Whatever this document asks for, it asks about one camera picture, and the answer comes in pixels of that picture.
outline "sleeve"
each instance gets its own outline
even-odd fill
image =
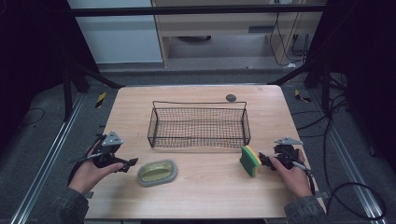
[[[314,196],[300,198],[289,203],[285,207],[285,213],[291,224],[331,223]]]
[[[39,223],[83,223],[88,208],[88,200],[84,196],[67,188],[42,214]]]

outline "white wall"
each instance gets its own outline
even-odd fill
[[[151,7],[149,0],[68,0],[71,8]],[[153,16],[80,17],[96,63],[161,63]]]

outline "green and yellow sponge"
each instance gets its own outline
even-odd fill
[[[262,165],[256,152],[254,152],[250,146],[242,147],[242,157],[240,161],[247,173],[252,177],[256,176],[257,169]]]

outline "person's arm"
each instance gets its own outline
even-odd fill
[[[83,195],[105,176],[122,167],[123,163],[119,162],[99,169],[91,160],[84,161],[74,174],[68,188],[64,189],[45,211],[39,223],[83,223],[88,212],[88,200]]]
[[[299,159],[304,161],[301,150],[299,150]],[[296,196],[296,200],[285,207],[289,222],[291,224],[331,223],[317,198],[312,195],[305,172],[296,166],[288,170],[276,158],[270,160],[282,176],[285,185]]]

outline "wire basket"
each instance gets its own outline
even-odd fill
[[[250,141],[246,105],[154,101],[148,141],[151,147],[243,147]]]

